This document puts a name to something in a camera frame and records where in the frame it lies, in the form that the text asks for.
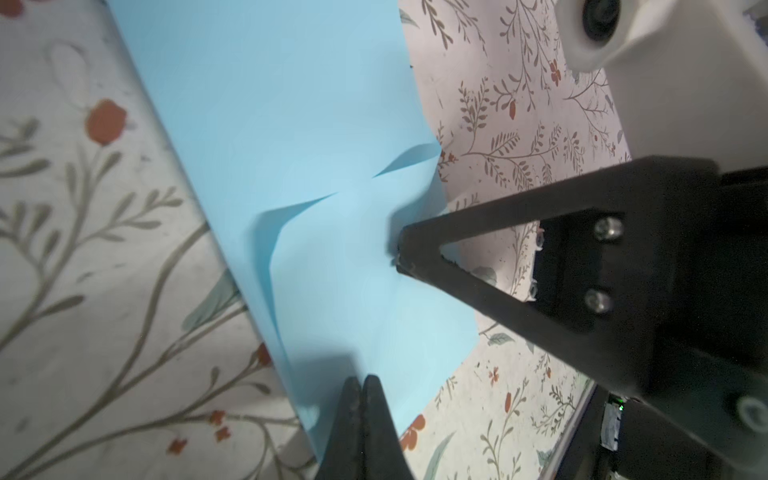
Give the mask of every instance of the floral tablecloth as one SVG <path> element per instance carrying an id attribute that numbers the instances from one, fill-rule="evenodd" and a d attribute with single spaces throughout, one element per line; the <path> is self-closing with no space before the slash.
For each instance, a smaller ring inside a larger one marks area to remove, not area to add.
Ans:
<path id="1" fill-rule="evenodd" d="M 629 159 L 604 74 L 568 70 L 553 7 L 400 2 L 452 210 Z M 526 298 L 537 235 L 462 253 Z M 252 325 L 106 4 L 0 0 L 0 475 L 311 478 Z M 401 439 L 414 476 L 537 478 L 585 381 L 478 316 L 474 352 Z"/>

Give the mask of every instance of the leaf print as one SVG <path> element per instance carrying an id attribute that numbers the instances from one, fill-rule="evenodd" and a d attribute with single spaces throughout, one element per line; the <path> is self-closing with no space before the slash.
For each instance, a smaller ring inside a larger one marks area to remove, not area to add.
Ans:
<path id="1" fill-rule="evenodd" d="M 51 166 L 51 161 L 45 158 L 39 158 L 26 164 L 24 167 L 19 167 L 11 170 L 0 171 L 0 178 L 15 178 L 26 177 L 27 175 L 33 175 L 38 172 L 42 172 L 46 168 Z"/>
<path id="2" fill-rule="evenodd" d="M 219 316 L 229 306 L 240 299 L 234 278 L 229 270 L 222 273 L 214 288 L 206 295 L 192 313 L 181 323 L 184 332 L 190 332 Z"/>
<path id="3" fill-rule="evenodd" d="M 106 240 L 107 242 L 124 242 L 125 238 L 121 237 L 120 235 L 115 235 L 114 233 L 109 232 L 100 232 L 96 235 L 96 237 L 101 238 L 102 240 Z"/>
<path id="4" fill-rule="evenodd" d="M 48 238 L 45 240 L 45 245 L 43 246 L 43 255 L 40 259 L 41 263 L 45 263 L 48 257 L 51 256 L 51 253 L 53 253 L 54 248 L 56 248 L 56 245 L 58 244 L 59 237 L 61 237 L 60 230 L 53 230 L 48 234 Z"/>
<path id="5" fill-rule="evenodd" d="M 504 332 L 494 333 L 488 338 L 489 345 L 504 345 L 507 342 L 514 342 L 514 340 Z"/>
<path id="6" fill-rule="evenodd" d="M 72 163 L 67 162 L 65 166 L 65 177 L 67 179 L 67 191 L 70 198 L 74 201 L 75 195 L 78 192 L 78 172 L 75 170 Z"/>
<path id="7" fill-rule="evenodd" d="M 243 385 L 252 386 L 253 388 L 258 390 L 259 392 L 262 392 L 264 395 L 269 395 L 270 393 L 272 393 L 272 389 L 270 387 L 264 385 L 263 383 L 248 382 L 248 383 L 244 383 Z"/>
<path id="8" fill-rule="evenodd" d="M 216 385 L 216 382 L 219 381 L 219 375 L 221 375 L 221 369 L 219 367 L 215 366 L 212 369 L 210 369 L 210 386 L 208 387 L 209 389 L 212 389 Z"/>
<path id="9" fill-rule="evenodd" d="M 155 188 L 152 190 L 148 195 L 147 199 L 144 201 L 144 208 L 149 208 L 152 205 L 154 205 L 154 202 L 157 200 L 157 198 L 160 196 L 160 191 Z"/>
<path id="10" fill-rule="evenodd" d="M 549 449 L 546 452 L 542 452 L 541 450 L 536 450 L 536 455 L 538 456 L 538 466 L 541 468 L 544 468 L 549 463 L 549 459 L 552 457 L 552 452 L 554 449 Z"/>
<path id="11" fill-rule="evenodd" d="M 161 224 L 157 220 L 146 220 L 146 221 L 131 221 L 127 222 L 126 225 L 133 228 L 140 228 L 142 230 L 153 230 L 155 228 L 158 228 Z"/>
<path id="12" fill-rule="evenodd" d="M 11 147 L 8 147 L 3 151 L 0 151 L 0 159 L 15 157 L 16 155 L 25 154 L 28 151 L 32 151 L 32 150 L 34 150 L 34 148 L 31 145 L 26 145 L 26 144 L 12 145 Z"/>
<path id="13" fill-rule="evenodd" d="M 83 303 L 83 300 L 85 300 L 85 297 L 82 295 L 68 296 L 67 298 L 64 298 L 63 300 L 59 300 L 58 302 L 54 303 L 47 309 L 38 313 L 37 317 L 42 318 L 44 316 L 49 316 L 49 315 L 53 315 L 54 313 L 62 312 L 64 310 L 69 310 L 70 308 L 73 308 Z"/>
<path id="14" fill-rule="evenodd" d="M 408 25 L 413 25 L 414 27 L 418 28 L 419 26 L 416 24 L 416 22 L 413 21 L 413 18 L 411 18 L 411 15 L 408 15 L 405 10 L 402 8 L 400 9 L 400 22 Z"/>
<path id="15" fill-rule="evenodd" d="M 490 285 L 496 286 L 496 272 L 489 266 L 478 266 L 472 269 L 472 275 Z"/>
<path id="16" fill-rule="evenodd" d="M 114 212 L 112 212 L 112 217 L 109 219 L 109 223 L 115 223 L 120 220 L 120 217 L 122 217 L 128 207 L 131 206 L 131 203 L 134 201 L 135 197 L 136 192 L 130 192 L 125 197 L 123 197 L 118 202 L 118 205 L 114 208 Z"/>
<path id="17" fill-rule="evenodd" d="M 470 195 L 469 198 L 464 197 L 461 200 L 457 200 L 455 205 L 453 206 L 453 211 L 458 212 L 459 210 L 464 210 L 465 208 L 469 208 L 472 205 L 477 205 L 479 203 L 480 203 L 480 200 L 478 200 L 478 194 L 472 194 Z"/>
<path id="18" fill-rule="evenodd" d="M 110 170 L 112 170 L 118 163 L 120 163 L 120 159 L 123 157 L 123 154 L 119 151 L 112 152 L 109 157 L 107 157 L 107 160 L 104 162 L 104 165 L 101 166 L 101 169 L 98 171 L 98 175 L 96 176 L 97 180 L 100 180 L 104 175 L 107 174 Z"/>
<path id="19" fill-rule="evenodd" d="M 32 225 L 29 227 L 27 238 L 32 238 L 41 229 L 48 217 L 51 216 L 52 210 L 48 204 L 40 204 L 35 207 L 35 217 L 32 219 Z"/>
<path id="20" fill-rule="evenodd" d="M 67 41 L 56 41 L 45 49 L 45 57 L 56 86 L 78 110 L 88 108 L 91 67 L 85 50 Z"/>
<path id="21" fill-rule="evenodd" d="M 34 137 L 38 128 L 40 128 L 40 121 L 37 118 L 30 118 L 27 120 L 27 123 L 22 125 L 21 131 L 19 132 L 22 136 L 22 140 L 30 140 Z"/>
<path id="22" fill-rule="evenodd" d="M 448 443 L 451 441 L 451 438 L 453 438 L 454 434 L 455 432 L 449 434 L 442 440 L 442 442 L 437 445 L 437 448 L 435 449 L 434 453 L 432 453 L 432 457 L 429 459 L 429 463 L 427 464 L 427 471 L 424 473 L 424 480 L 435 480 L 435 478 L 437 478 L 437 469 L 440 466 L 440 459 L 445 453 L 445 449 L 448 447 Z"/>

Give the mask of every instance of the screw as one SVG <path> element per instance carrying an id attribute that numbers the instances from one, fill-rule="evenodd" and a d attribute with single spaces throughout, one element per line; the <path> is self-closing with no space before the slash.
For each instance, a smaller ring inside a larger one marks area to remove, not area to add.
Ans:
<path id="1" fill-rule="evenodd" d="M 748 429 L 755 433 L 768 433 L 768 406 L 762 400 L 744 395 L 736 402 L 736 408 L 739 420 Z"/>
<path id="2" fill-rule="evenodd" d="M 603 217 L 594 224 L 594 237 L 601 242 L 618 240 L 624 235 L 624 224 L 616 217 Z"/>
<path id="3" fill-rule="evenodd" d="M 538 293 L 538 282 L 536 279 L 531 278 L 531 286 L 528 288 L 528 298 L 531 301 L 536 300 L 536 294 Z"/>
<path id="4" fill-rule="evenodd" d="M 620 0 L 587 0 L 581 13 L 584 33 L 591 40 L 607 42 L 616 31 L 620 13 Z"/>
<path id="5" fill-rule="evenodd" d="M 544 229 L 539 228 L 536 232 L 536 251 L 541 252 L 544 249 Z"/>
<path id="6" fill-rule="evenodd" d="M 598 315 L 608 313 L 614 307 L 614 301 L 607 293 L 590 288 L 584 294 L 584 304 L 592 312 Z"/>

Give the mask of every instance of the red flower print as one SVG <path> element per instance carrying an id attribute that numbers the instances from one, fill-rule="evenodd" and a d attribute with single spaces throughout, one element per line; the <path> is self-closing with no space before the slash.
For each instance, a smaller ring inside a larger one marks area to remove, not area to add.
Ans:
<path id="1" fill-rule="evenodd" d="M 558 68 L 558 61 L 557 59 L 549 62 L 549 71 L 552 72 L 552 81 L 554 82 L 555 86 L 560 84 L 560 80 L 562 80 L 562 75 L 560 75 L 560 69 Z"/>
<path id="2" fill-rule="evenodd" d="M 22 0 L 0 0 L 0 15 L 8 18 L 16 18 L 24 13 Z"/>
<path id="3" fill-rule="evenodd" d="M 423 430 L 424 427 L 427 425 L 427 421 L 424 418 L 424 415 L 419 415 L 416 417 L 416 420 L 413 421 L 410 427 L 406 430 L 405 433 L 402 434 L 402 437 L 400 437 L 400 448 L 405 451 L 413 450 L 416 448 L 416 441 L 419 439 L 418 432 Z"/>
<path id="4" fill-rule="evenodd" d="M 125 129 L 127 112 L 112 100 L 100 100 L 85 119 L 88 138 L 105 147 L 117 140 Z"/>
<path id="5" fill-rule="evenodd" d="M 187 439 L 174 439 L 168 446 L 168 450 L 165 452 L 168 455 L 181 455 L 181 451 L 187 446 Z"/>
<path id="6" fill-rule="evenodd" d="M 266 345 L 263 343 L 259 345 L 259 348 L 256 349 L 256 358 L 259 360 L 260 365 L 272 365 L 272 357 L 270 356 L 270 352 L 266 349 Z"/>
<path id="7" fill-rule="evenodd" d="M 216 442 L 218 443 L 231 437 L 232 432 L 230 432 L 229 427 L 222 427 L 218 429 L 214 435 L 216 436 Z"/>
<path id="8" fill-rule="evenodd" d="M 494 383 L 498 382 L 498 367 L 493 367 L 493 372 L 488 372 L 488 378 L 491 379 L 491 386 L 493 386 Z"/>
<path id="9" fill-rule="evenodd" d="M 208 419 L 208 423 L 211 425 L 221 426 L 221 422 L 224 420 L 224 416 L 227 413 L 223 410 L 214 410 L 210 414 L 210 418 Z"/>

